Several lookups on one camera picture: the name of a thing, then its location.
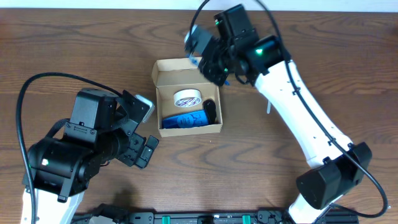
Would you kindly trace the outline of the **black teardrop shaped object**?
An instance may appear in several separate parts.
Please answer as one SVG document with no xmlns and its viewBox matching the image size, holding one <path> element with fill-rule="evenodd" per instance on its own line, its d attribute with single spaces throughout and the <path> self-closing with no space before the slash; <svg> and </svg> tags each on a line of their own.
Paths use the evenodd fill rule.
<svg viewBox="0 0 398 224">
<path fill-rule="evenodd" d="M 203 110 L 205 111 L 208 123 L 215 124 L 217 117 L 215 102 L 212 99 L 205 100 L 203 102 Z"/>
</svg>

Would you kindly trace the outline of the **black capped white marker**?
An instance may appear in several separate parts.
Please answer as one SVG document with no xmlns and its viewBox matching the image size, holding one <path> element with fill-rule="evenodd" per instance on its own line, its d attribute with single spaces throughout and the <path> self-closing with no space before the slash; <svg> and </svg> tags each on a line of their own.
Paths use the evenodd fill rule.
<svg viewBox="0 0 398 224">
<path fill-rule="evenodd" d="M 271 102 L 270 101 L 267 102 L 267 110 L 266 110 L 266 112 L 267 112 L 267 114 L 270 114 L 270 112 L 271 112 Z"/>
</svg>

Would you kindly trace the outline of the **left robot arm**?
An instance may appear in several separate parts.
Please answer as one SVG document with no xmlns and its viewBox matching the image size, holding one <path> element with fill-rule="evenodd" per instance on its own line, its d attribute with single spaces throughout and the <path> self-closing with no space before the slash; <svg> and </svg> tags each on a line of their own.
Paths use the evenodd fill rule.
<svg viewBox="0 0 398 224">
<path fill-rule="evenodd" d="M 159 141 L 136 134 L 154 111 L 153 102 L 124 91 L 84 88 L 72 115 L 57 121 L 28 151 L 35 202 L 23 193 L 21 223 L 71 223 L 90 179 L 113 159 L 131 167 L 147 167 Z"/>
</svg>

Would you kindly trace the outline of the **blue ballpoint pen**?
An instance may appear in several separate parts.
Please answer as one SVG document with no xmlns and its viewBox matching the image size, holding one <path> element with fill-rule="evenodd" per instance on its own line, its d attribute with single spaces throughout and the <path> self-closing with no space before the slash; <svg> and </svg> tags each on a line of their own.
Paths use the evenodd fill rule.
<svg viewBox="0 0 398 224">
<path fill-rule="evenodd" d="M 223 86 L 229 75 L 228 68 L 221 62 L 206 60 L 205 58 L 190 57 L 192 64 L 196 65 L 200 73 L 216 86 Z"/>
</svg>

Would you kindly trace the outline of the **white masking tape roll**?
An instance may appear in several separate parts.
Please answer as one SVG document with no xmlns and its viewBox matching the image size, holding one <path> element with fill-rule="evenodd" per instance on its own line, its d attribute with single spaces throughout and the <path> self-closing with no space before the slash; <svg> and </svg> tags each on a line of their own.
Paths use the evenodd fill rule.
<svg viewBox="0 0 398 224">
<path fill-rule="evenodd" d="M 179 108 L 189 108 L 200 104 L 201 92 L 196 89 L 184 89 L 174 94 L 174 105 Z"/>
</svg>

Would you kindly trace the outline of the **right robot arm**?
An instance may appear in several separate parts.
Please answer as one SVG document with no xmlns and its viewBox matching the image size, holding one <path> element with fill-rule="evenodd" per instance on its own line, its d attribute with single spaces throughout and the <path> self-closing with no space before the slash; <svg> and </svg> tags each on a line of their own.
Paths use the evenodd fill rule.
<svg viewBox="0 0 398 224">
<path fill-rule="evenodd" d="M 242 5 L 218 13 L 219 36 L 192 24 L 185 51 L 198 54 L 200 72 L 221 86 L 229 74 L 250 84 L 277 110 L 295 136 L 310 170 L 296 180 L 299 196 L 288 213 L 295 223 L 313 223 L 363 179 L 372 153 L 354 144 L 325 114 L 302 81 L 281 40 L 259 37 Z"/>
</svg>

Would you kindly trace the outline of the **cardboard box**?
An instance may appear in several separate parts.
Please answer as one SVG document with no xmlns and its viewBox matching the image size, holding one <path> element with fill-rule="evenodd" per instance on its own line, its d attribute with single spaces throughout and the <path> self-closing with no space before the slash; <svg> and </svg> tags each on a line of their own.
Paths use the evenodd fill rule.
<svg viewBox="0 0 398 224">
<path fill-rule="evenodd" d="M 164 59 L 155 62 L 151 77 L 156 90 L 157 124 L 160 135 L 164 137 L 192 134 L 219 133 L 223 127 L 219 87 L 208 81 L 188 58 Z M 175 105 L 174 94 L 179 91 L 194 89 L 200 92 L 202 102 L 188 108 Z M 163 120 L 172 116 L 198 111 L 203 108 L 203 101 L 215 102 L 215 123 L 201 127 L 170 128 L 163 125 Z"/>
</svg>

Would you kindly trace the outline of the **blue plastic rectangular block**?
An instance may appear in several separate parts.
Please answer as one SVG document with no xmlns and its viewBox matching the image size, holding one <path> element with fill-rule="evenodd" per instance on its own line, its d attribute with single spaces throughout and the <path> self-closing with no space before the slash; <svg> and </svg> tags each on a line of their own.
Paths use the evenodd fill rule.
<svg viewBox="0 0 398 224">
<path fill-rule="evenodd" d="M 162 120 L 164 129 L 194 128 L 209 125 L 209 120 L 204 110 L 182 113 Z"/>
</svg>

